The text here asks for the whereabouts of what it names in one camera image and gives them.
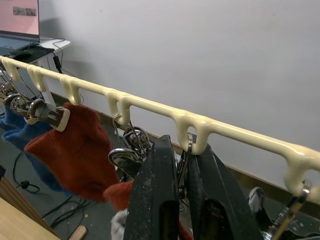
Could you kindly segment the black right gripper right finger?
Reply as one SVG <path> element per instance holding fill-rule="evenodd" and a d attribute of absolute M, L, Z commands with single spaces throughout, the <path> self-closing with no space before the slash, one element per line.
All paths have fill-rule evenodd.
<path fill-rule="evenodd" d="M 188 164 L 188 201 L 195 240 L 260 240 L 242 188 L 207 145 Z"/>

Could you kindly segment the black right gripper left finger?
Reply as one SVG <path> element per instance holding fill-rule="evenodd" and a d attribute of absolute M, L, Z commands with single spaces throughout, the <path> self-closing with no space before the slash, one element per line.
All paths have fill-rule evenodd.
<path fill-rule="evenodd" d="M 133 181 L 124 239 L 178 239 L 179 206 L 174 150 L 170 136 L 163 135 Z"/>

